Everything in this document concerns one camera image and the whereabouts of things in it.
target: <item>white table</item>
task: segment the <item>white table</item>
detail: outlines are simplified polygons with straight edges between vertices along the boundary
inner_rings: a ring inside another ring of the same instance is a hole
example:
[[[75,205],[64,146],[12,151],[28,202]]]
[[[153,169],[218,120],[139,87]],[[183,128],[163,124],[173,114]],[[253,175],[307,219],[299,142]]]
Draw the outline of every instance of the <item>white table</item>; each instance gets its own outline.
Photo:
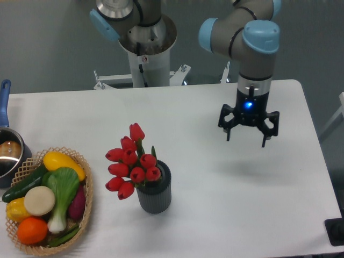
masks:
[[[340,217],[301,85],[273,81],[267,111],[280,111],[279,135],[261,148],[256,128],[237,126],[230,142],[217,127],[234,106],[236,84],[11,95],[10,127],[35,153],[66,146],[94,175],[87,233],[65,257],[277,257],[341,252],[324,220]],[[136,193],[118,200],[106,152],[120,147],[129,124],[172,172],[172,203],[146,213]],[[5,231],[1,257],[27,257]]]

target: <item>blue light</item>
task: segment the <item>blue light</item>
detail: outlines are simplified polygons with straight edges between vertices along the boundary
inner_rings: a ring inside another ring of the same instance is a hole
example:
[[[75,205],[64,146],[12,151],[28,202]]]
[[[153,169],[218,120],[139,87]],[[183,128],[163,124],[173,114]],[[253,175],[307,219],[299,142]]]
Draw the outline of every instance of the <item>blue light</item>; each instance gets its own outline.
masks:
[[[252,108],[252,106],[253,106],[253,103],[252,103],[252,102],[246,102],[246,103],[244,104],[245,109],[250,109],[250,108]]]

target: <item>gray floor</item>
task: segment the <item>gray floor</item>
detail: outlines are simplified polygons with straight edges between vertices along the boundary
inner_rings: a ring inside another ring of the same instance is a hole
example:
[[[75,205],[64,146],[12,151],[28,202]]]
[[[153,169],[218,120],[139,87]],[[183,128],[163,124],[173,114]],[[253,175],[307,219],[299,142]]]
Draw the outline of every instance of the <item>gray floor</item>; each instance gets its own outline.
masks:
[[[204,20],[233,11],[228,0],[162,0],[163,12],[178,29],[171,69],[192,67],[191,84],[217,83],[227,59],[199,47]],[[118,43],[98,35],[88,18],[95,0],[0,0],[0,80],[12,81],[12,93],[91,90],[98,75],[129,74]],[[274,79],[301,82],[319,132],[339,108],[344,91],[343,0],[284,0],[275,22],[281,47]],[[238,64],[232,62],[235,82]],[[344,123],[322,144],[336,193],[344,189]]]

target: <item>white radish slice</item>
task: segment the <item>white radish slice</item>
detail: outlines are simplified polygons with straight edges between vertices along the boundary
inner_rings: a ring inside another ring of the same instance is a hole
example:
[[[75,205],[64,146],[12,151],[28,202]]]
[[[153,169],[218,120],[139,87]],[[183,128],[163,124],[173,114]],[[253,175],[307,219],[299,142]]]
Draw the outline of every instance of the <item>white radish slice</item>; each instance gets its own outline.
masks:
[[[55,195],[48,187],[34,187],[30,189],[24,198],[24,206],[28,213],[34,216],[42,216],[53,209]]]

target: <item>red tulip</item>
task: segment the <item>red tulip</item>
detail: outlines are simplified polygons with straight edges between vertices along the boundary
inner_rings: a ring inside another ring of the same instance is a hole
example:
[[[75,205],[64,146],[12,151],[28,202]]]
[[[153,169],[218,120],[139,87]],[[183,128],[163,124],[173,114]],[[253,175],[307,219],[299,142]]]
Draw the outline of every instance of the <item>red tulip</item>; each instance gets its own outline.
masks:
[[[133,141],[143,140],[145,138],[145,133],[142,131],[138,123],[129,126],[130,138]]]
[[[145,171],[140,167],[133,168],[130,173],[130,179],[136,184],[141,183],[145,180]]]
[[[109,170],[110,174],[115,176],[125,177],[129,174],[128,165],[123,163],[111,164],[107,169]]]
[[[156,181],[160,178],[161,172],[157,167],[151,167],[147,169],[146,179],[148,181]]]
[[[122,145],[122,149],[124,151],[126,151],[127,149],[132,149],[133,151],[136,152],[137,150],[135,142],[132,139],[130,139],[128,136],[124,136],[120,140],[120,144]]]
[[[124,179],[116,176],[112,179],[110,179],[110,181],[108,181],[105,185],[105,187],[111,191],[111,192],[115,192],[118,191],[119,188],[121,187],[121,185],[124,183]]]
[[[123,154],[124,151],[122,149],[116,148],[109,150],[105,157],[110,161],[118,162],[119,160],[123,159]]]
[[[124,182],[118,190],[118,199],[126,199],[133,193],[134,185],[131,182]]]
[[[138,156],[131,149],[127,149],[123,155],[123,162],[127,165],[133,165],[137,162]]]
[[[152,154],[144,154],[140,158],[140,163],[146,169],[150,167],[155,167],[156,158]]]

